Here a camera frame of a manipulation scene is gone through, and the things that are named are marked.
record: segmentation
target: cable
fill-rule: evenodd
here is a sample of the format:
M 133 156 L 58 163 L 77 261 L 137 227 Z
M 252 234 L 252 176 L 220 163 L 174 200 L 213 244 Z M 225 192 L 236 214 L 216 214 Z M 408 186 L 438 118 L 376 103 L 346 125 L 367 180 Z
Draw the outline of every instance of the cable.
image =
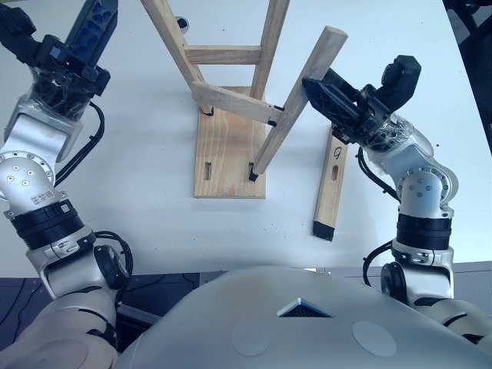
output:
M 382 244 L 379 248 L 375 248 L 373 251 L 370 252 L 370 254 L 367 257 L 364 258 L 364 264 L 362 265 L 362 278 L 364 279 L 364 283 L 367 286 L 371 287 L 369 278 L 367 278 L 367 270 L 369 269 L 369 266 L 371 265 L 372 261 L 380 254 L 390 249 L 391 249 L 391 241 L 388 241 L 385 244 Z
M 12 309 L 14 308 L 15 304 L 17 304 L 17 301 L 18 301 L 18 298 L 21 296 L 21 292 L 22 292 L 22 289 L 24 288 L 24 284 L 25 284 L 25 278 L 22 278 L 22 283 L 21 283 L 21 287 L 18 289 L 17 291 L 17 295 L 15 296 L 14 298 L 14 301 L 12 302 L 12 304 L 10 305 L 10 308 L 8 309 L 7 311 L 7 314 L 5 314 L 2 318 L 2 321 L 0 321 L 0 325 L 3 324 L 3 322 L 7 319 L 7 317 L 10 315 L 10 313 L 12 312 Z
M 43 282 L 41 282 L 35 289 L 33 292 L 31 292 L 31 294 L 29 295 L 29 298 L 28 300 L 25 302 L 24 306 L 22 307 L 21 310 L 18 311 L 18 314 L 17 314 L 17 327 L 15 328 L 15 333 L 14 333 L 14 340 L 12 341 L 12 343 L 15 342 L 15 339 L 17 338 L 17 334 L 18 334 L 18 330 L 20 329 L 21 327 L 21 314 L 24 312 L 24 310 L 27 308 L 27 306 L 29 305 L 29 303 L 31 302 L 31 299 L 32 299 L 32 296 L 34 296 L 34 294 L 36 292 L 38 292 L 38 289 L 41 288 L 41 286 L 43 285 Z
M 183 279 L 187 282 L 190 282 L 191 283 L 191 289 L 194 290 L 194 282 L 191 280 L 191 279 L 188 279 L 186 278 L 186 275 L 185 273 L 181 273 L 181 276 L 183 277 Z
M 376 185 L 381 187 L 383 189 L 383 193 L 388 193 L 392 198 L 400 202 L 397 192 L 388 183 L 376 176 L 371 169 L 369 169 L 369 167 L 367 166 L 367 162 L 364 159 L 364 150 L 362 150 L 361 146 L 359 146 L 359 151 L 357 152 L 357 155 L 355 155 L 355 157 L 357 158 L 359 167 L 361 168 L 363 173 L 367 175 L 369 179 L 371 179 Z
M 67 177 L 78 167 L 78 165 L 85 159 L 85 157 L 92 151 L 92 149 L 99 143 L 102 136 L 105 133 L 105 115 L 92 101 L 89 103 L 94 108 L 99 117 L 99 128 L 94 136 L 89 136 L 89 142 L 81 148 L 77 154 L 56 174 L 55 187 L 61 184 Z
M 163 274 L 161 277 L 157 278 L 155 281 L 152 281 L 152 282 L 149 282 L 149 283 L 146 283 L 146 284 L 142 284 L 138 287 L 135 287 L 135 288 L 130 288 L 129 290 L 126 290 L 127 292 L 132 292 L 132 291 L 136 291 L 136 290 L 140 290 L 142 288 L 146 288 L 148 286 L 152 286 L 153 284 L 157 284 L 159 283 L 160 281 L 162 281 L 164 278 L 166 278 L 166 274 Z
M 121 245 L 121 254 L 125 256 L 125 269 L 128 272 L 128 281 L 126 285 L 120 288 L 118 293 L 116 294 L 115 306 L 118 307 L 123 294 L 127 291 L 130 277 L 133 275 L 133 255 L 128 243 L 116 233 L 111 231 L 99 231 L 95 232 L 94 235 L 96 238 L 104 238 L 107 240 L 117 241 Z
M 123 238 L 121 238 L 118 234 L 111 231 L 99 231 L 99 232 L 95 232 L 94 235 L 96 238 L 104 238 L 107 240 L 114 240 L 119 242 L 122 249 L 121 254 L 125 256 L 126 271 L 128 272 L 128 275 L 131 276 L 133 274 L 133 255 L 131 253 L 131 249 L 128 243 Z

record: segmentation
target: vent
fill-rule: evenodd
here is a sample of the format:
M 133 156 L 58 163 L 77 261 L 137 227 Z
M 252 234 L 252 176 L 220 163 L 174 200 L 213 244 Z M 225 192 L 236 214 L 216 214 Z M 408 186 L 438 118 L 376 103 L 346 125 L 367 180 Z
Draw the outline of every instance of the vent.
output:
M 331 317 L 319 307 L 315 307 L 311 302 L 302 298 L 291 302 L 277 313 L 278 317 Z

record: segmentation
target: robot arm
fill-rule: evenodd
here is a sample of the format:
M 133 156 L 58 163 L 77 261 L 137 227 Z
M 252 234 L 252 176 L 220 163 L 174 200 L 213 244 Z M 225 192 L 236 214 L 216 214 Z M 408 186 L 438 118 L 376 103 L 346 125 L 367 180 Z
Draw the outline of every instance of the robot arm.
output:
M 115 303 L 131 271 L 111 246 L 95 245 L 98 234 L 82 222 L 67 194 L 55 189 L 55 164 L 67 157 L 86 106 L 109 81 L 97 61 L 117 12 L 117 0 L 87 0 L 65 43 L 52 35 L 37 42 L 29 17 L 20 8 L 0 5 L 0 42 L 34 76 L 5 130 L 0 198 L 8 202 L 5 216 L 27 244 L 28 259 L 54 299 L 0 353 L 0 367 L 39 362 L 110 367 L 115 362 Z
M 321 81 L 304 78 L 303 86 L 313 107 L 331 120 L 333 135 L 358 143 L 393 179 L 400 201 L 391 242 L 395 261 L 382 268 L 381 290 L 474 343 L 489 342 L 484 350 L 492 354 L 490 319 L 453 300 L 454 211 L 448 203 L 457 193 L 456 175 L 434 159 L 431 143 L 394 113 L 413 95 L 420 71 L 413 57 L 400 55 L 387 66 L 379 89 L 366 85 L 358 91 L 331 69 Z

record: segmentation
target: black rubber foot cap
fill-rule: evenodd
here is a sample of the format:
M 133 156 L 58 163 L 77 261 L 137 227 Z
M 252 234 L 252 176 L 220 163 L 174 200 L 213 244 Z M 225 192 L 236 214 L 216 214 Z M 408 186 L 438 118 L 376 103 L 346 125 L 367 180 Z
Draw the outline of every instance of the black rubber foot cap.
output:
M 203 110 L 201 111 L 203 114 L 207 115 L 208 117 L 213 117 L 214 116 L 214 107 L 212 106 L 212 110 L 210 113 L 205 113 Z
M 330 227 L 329 225 L 325 225 L 316 221 L 313 223 L 313 234 L 316 237 L 323 238 L 328 241 L 333 241 L 333 234 L 335 232 L 335 228 Z
M 251 170 L 249 172 L 249 180 L 250 181 L 256 181 L 257 178 L 258 178 L 258 175 L 256 175 L 255 173 L 253 173 L 253 171 Z

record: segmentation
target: white table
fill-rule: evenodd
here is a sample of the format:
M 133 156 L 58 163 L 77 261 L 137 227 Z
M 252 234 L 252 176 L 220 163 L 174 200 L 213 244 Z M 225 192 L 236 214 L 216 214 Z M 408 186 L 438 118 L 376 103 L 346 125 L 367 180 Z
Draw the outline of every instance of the white table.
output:
M 190 21 L 190 44 L 256 45 L 267 0 L 172 1 Z M 20 2 L 41 39 L 65 39 L 81 1 Z M 439 0 L 293 0 L 284 24 L 267 101 L 282 105 L 324 25 L 349 34 L 333 68 L 353 86 L 379 86 L 384 66 L 414 55 L 422 72 L 414 97 L 400 110 L 452 168 L 460 190 L 452 246 L 455 261 L 492 260 L 492 160 L 458 47 Z M 358 267 L 370 250 L 396 234 L 397 203 L 359 170 L 351 146 L 333 242 L 311 235 L 328 122 L 307 107 L 267 170 L 266 200 L 192 197 L 197 109 L 145 10 L 120 1 L 118 27 L 100 66 L 111 81 L 95 99 L 106 134 L 61 186 L 84 222 L 118 232 L 131 245 L 135 273 L 229 270 L 254 264 Z M 250 66 L 206 66 L 216 85 L 248 85 Z M 0 121 L 31 83 L 28 69 L 0 49 Z M 97 128 L 88 109 L 75 149 Z M 2 277 L 35 275 L 26 247 L 4 220 Z M 374 265 L 389 261 L 389 253 Z

